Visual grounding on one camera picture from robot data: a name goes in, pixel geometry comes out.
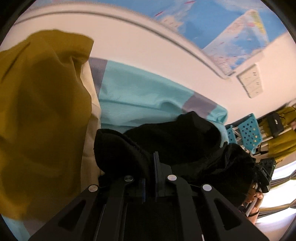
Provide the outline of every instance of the map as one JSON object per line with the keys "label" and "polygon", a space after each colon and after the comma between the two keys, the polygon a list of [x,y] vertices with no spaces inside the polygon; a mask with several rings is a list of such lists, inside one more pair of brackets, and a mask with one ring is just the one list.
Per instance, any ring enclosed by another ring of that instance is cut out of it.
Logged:
{"label": "map", "polygon": [[[66,0],[37,0],[30,9]],[[86,0],[151,17],[202,49],[225,73],[287,31],[260,0]]]}

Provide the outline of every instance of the yellow clothing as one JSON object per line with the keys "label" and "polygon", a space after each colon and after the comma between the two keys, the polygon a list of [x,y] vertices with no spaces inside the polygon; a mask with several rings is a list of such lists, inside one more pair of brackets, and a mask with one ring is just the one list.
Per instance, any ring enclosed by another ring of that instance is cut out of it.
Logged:
{"label": "yellow clothing", "polygon": [[80,79],[93,40],[41,31],[0,52],[0,213],[52,218],[80,193],[91,97]]}
{"label": "yellow clothing", "polygon": [[[285,107],[277,113],[280,115],[284,127],[288,127],[296,119],[296,111],[293,107]],[[260,123],[260,126],[263,127],[267,137],[271,136],[266,119]],[[296,132],[294,130],[268,141],[268,157],[274,157],[277,163],[294,151],[296,151]]]}

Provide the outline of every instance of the purple stripe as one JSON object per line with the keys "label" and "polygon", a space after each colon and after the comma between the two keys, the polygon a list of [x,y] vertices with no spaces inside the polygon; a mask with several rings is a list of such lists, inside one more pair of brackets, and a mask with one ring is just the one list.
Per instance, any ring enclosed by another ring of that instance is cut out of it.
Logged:
{"label": "purple stripe", "polygon": [[97,96],[99,96],[100,93],[107,62],[108,61],[105,59],[89,58],[89,66],[91,68]]}
{"label": "purple stripe", "polygon": [[182,110],[185,112],[194,111],[200,117],[206,118],[216,107],[217,104],[214,101],[194,92],[194,94],[185,102]]}

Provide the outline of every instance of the wall switch plate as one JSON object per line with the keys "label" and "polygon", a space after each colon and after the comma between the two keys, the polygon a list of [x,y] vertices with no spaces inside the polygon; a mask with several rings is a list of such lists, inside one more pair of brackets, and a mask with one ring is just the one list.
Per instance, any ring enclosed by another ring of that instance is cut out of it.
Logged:
{"label": "wall switch plate", "polygon": [[251,66],[239,74],[237,78],[242,83],[250,98],[254,98],[263,92],[259,69],[256,65]]}

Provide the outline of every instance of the black cloth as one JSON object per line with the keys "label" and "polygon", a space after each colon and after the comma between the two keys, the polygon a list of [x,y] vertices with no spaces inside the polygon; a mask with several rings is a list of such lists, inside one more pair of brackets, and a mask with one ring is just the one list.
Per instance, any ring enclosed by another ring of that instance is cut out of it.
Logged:
{"label": "black cloth", "polygon": [[195,112],[176,121],[145,124],[121,134],[97,131],[94,152],[98,167],[114,177],[134,175],[153,180],[153,153],[173,174],[188,183],[214,186],[234,206],[240,206],[256,175],[254,159],[236,144],[220,148],[219,130]]}

